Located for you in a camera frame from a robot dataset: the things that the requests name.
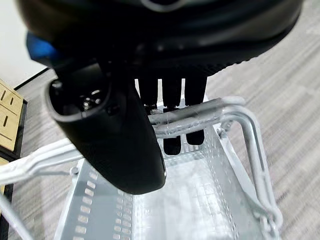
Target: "metal basket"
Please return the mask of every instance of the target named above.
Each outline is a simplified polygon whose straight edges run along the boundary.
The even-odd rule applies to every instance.
[[[67,140],[40,148],[0,168],[0,184],[43,175],[46,167],[79,160],[56,240],[259,240],[280,239],[276,206],[258,123],[238,97],[220,98],[176,112],[152,115],[157,137],[181,135],[177,156],[164,154],[165,186],[130,195],[106,181]],[[254,185],[227,135],[242,125]],[[204,129],[201,146],[183,134]],[[0,196],[3,215],[23,239],[32,236]]]

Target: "wire basket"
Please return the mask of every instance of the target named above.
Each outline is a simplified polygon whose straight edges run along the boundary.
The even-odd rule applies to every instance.
[[[164,154],[166,183],[154,192],[130,195],[117,189],[67,139],[40,148],[11,168],[1,167],[0,184],[43,175],[46,167],[80,159],[70,171],[72,185],[56,240],[280,239],[282,214],[272,192],[259,126],[243,104],[242,98],[221,98],[151,116],[158,137],[182,134],[181,153]],[[254,185],[226,135],[232,121],[242,125]],[[184,134],[203,128],[204,143],[189,145]],[[162,148],[162,139],[158,141]],[[11,174],[3,176],[8,169]],[[3,196],[0,208],[23,239],[33,239]]]

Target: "gray carpet floor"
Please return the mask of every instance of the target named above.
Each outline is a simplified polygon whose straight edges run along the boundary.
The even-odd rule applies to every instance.
[[[320,238],[320,1],[307,0],[293,31],[263,55],[209,77],[209,99],[237,95],[259,119],[284,240]],[[28,101],[22,156],[64,137],[50,119],[41,93],[52,70],[18,92]],[[243,136],[231,141],[245,168]],[[75,163],[53,169],[67,170]],[[71,183],[66,176],[38,177],[14,186],[13,207],[37,240],[52,239]],[[20,239],[9,231],[9,239]]]

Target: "white wall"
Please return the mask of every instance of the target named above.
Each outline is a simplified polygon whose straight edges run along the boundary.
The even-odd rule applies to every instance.
[[[16,87],[45,68],[26,48],[27,29],[14,0],[0,0],[0,79]]]

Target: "black baseboard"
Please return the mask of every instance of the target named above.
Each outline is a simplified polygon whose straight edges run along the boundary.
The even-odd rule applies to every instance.
[[[45,73],[46,71],[48,71],[50,68],[46,67],[45,69],[43,69],[42,71],[38,72],[36,75],[30,77],[29,79],[27,79],[26,81],[24,81],[23,83],[19,84],[18,86],[16,86],[14,88],[14,90],[18,90],[19,88],[23,87],[24,85],[26,85],[27,83],[30,83],[33,79],[39,77],[41,74]]]
[[[12,201],[12,194],[14,191],[14,185],[6,185],[4,188],[4,195],[8,198],[8,200]],[[9,235],[9,223],[7,220],[0,215],[0,240],[8,240]]]

